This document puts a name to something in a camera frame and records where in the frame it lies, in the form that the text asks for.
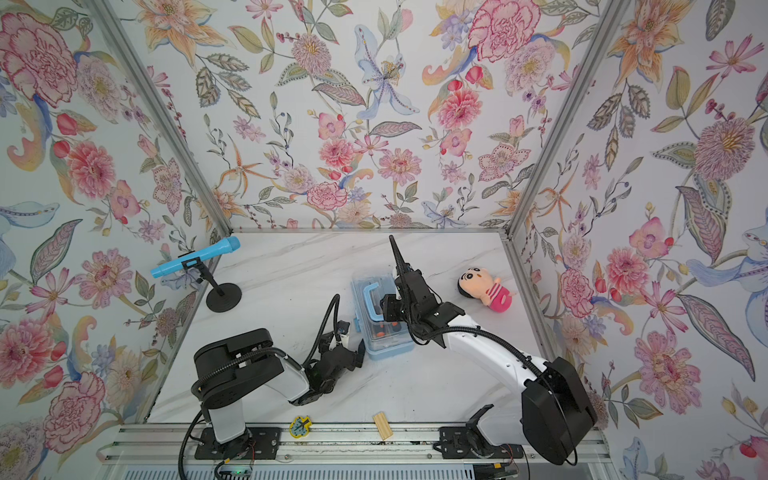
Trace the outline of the blue plastic tool box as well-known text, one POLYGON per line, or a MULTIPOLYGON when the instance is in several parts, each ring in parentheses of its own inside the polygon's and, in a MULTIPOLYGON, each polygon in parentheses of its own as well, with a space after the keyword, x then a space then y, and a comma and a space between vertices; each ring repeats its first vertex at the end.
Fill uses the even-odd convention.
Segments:
POLYGON ((412 351, 412 341, 404 322, 385 320, 381 301, 385 295, 395 294, 396 286, 391 273, 382 269, 358 270, 351 280, 355 304, 355 326, 362 334, 366 354, 372 361, 399 356, 412 351))

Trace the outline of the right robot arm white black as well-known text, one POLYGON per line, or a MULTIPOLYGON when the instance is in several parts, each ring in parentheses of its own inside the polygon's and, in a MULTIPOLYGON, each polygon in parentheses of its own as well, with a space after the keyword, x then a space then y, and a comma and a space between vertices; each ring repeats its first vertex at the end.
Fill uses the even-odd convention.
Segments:
POLYGON ((515 395, 519 413, 499 423, 505 435, 522 435, 551 464, 578 462, 578 445, 598 415, 571 363, 530 355, 484 329, 440 301, 419 270, 396 269, 394 284, 396 292, 381 301, 386 321, 404 322, 420 345, 433 342, 471 360, 515 395))

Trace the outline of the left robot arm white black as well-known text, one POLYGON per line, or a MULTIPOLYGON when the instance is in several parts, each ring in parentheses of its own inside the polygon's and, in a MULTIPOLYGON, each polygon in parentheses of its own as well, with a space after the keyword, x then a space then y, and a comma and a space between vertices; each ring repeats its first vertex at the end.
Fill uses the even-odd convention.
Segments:
POLYGON ((346 371, 363 366, 363 342, 351 350, 320 336, 318 359, 301 364, 273 345, 265 328, 219 340, 201 347, 193 357, 197 380, 191 386, 203 418, 211 425, 215 442, 226 444, 246 433, 242 399, 267 387, 294 406, 304 406, 333 392, 346 371))

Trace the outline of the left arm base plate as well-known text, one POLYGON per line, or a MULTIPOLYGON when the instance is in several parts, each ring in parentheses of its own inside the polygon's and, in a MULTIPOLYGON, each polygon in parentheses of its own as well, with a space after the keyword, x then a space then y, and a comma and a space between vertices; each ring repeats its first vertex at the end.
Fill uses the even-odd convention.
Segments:
POLYGON ((228 442, 219 442, 212 427, 205 428, 194 452, 195 460, 275 460, 280 446, 278 427, 247 427, 246 431, 228 442))

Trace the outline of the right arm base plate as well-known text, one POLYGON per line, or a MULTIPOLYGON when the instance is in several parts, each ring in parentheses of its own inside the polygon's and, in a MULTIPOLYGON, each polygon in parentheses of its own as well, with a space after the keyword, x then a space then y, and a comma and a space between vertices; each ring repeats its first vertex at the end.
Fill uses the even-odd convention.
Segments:
POLYGON ((490 460, 523 459, 521 445, 491 445, 477 429, 466 426, 443 426, 438 430, 438 440, 432 448, 442 455, 444 460, 490 460))

